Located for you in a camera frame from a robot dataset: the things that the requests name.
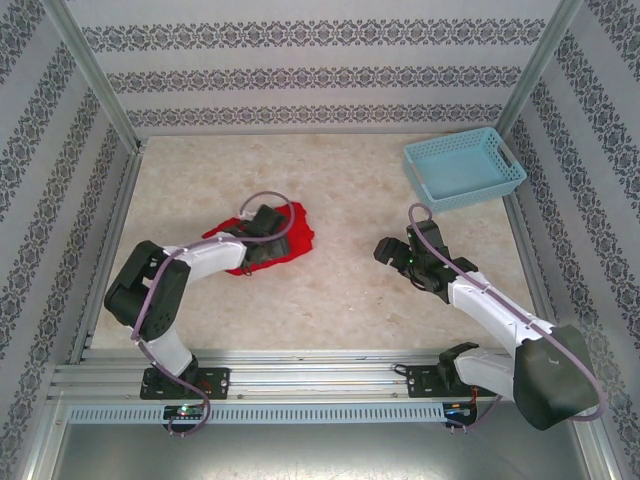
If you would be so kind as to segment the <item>red t-shirt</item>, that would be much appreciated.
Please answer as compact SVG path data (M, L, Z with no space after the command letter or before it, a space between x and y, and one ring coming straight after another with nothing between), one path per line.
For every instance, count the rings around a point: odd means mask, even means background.
M235 275L235 276L241 276L241 275L250 276L256 271L263 270L277 264L290 262L306 253L309 253L312 250L315 233L310 228L306 220L306 210L299 202L293 202L292 205L294 208L294 222L293 222L293 226L286 233L286 236L288 237L290 247L291 247L291 251L289 252L288 258L282 262L273 263L273 264L258 265L258 266L240 265L236 269L228 270L229 274ZM286 226L287 226L291 218L291 211L289 206L282 205L282 206L272 207L272 208L286 216ZM202 235L202 238L208 239L210 237L213 237L215 234L218 234L221 232L230 233L230 228L238 224L241 220L243 219L230 218L228 220L225 220L224 222L220 223L218 226L205 232Z

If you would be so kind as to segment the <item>light blue plastic basket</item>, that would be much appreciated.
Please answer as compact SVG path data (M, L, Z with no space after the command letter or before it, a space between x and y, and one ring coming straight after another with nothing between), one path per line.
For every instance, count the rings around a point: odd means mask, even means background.
M527 174L492 127L412 143L403 168L418 198L441 213L510 195Z

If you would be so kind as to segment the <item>grey sheet metal panel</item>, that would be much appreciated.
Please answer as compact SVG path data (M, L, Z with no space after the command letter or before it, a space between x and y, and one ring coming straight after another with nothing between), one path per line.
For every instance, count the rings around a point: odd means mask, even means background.
M56 429L32 480L619 480L570 427L535 433L502 413L476 431L435 424Z

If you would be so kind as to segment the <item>aluminium table side rail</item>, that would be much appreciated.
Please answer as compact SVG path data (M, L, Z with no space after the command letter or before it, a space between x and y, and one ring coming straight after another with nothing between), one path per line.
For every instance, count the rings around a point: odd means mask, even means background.
M555 302L552 285L546 275L542 250L536 244L536 235L540 225L531 216L530 177L527 177L512 193L503 198L509 225L511 227L516 249L523 268L524 277L531 298L534 313L555 325L572 324L571 318L563 316L565 311Z
M65 364L77 364L87 343L91 343L103 305L116 250L124 228L124 221L131 202L132 191L140 169L144 145L128 154L123 165L116 171L114 181L106 191L106 198L99 204L94 216L98 220L97 234L89 237L91 271L79 307L74 311L73 336L64 357Z

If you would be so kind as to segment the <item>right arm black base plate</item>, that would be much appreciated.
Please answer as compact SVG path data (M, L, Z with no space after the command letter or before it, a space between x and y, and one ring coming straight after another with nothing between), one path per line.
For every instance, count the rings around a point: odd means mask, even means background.
M443 376L437 365L396 364L393 371L405 379L410 398L471 398L495 397L490 390L464 384L453 375Z

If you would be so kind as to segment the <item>aluminium mounting rail frame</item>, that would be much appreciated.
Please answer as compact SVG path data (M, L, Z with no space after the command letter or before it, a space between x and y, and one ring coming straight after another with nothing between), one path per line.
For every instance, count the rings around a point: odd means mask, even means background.
M438 361L438 349L194 351L203 367L230 370L233 403L367 403L408 398L397 364ZM133 349L88 349L58 365L46 400L67 404L139 403L146 358Z

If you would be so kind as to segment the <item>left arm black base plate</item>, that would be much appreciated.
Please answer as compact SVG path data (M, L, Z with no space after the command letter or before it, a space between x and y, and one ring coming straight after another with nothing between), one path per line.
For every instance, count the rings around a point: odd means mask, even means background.
M180 379L189 382L211 400L225 400L230 384L228 368L187 369ZM170 380L156 368L144 371L139 396L142 400L200 399L192 390Z

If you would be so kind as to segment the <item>aluminium corner post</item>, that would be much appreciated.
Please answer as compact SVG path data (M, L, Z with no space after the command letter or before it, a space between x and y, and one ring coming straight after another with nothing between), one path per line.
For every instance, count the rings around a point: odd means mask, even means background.
M127 150L137 152L141 140L65 0L40 2Z
M584 0L559 0L495 125L504 141L583 3Z

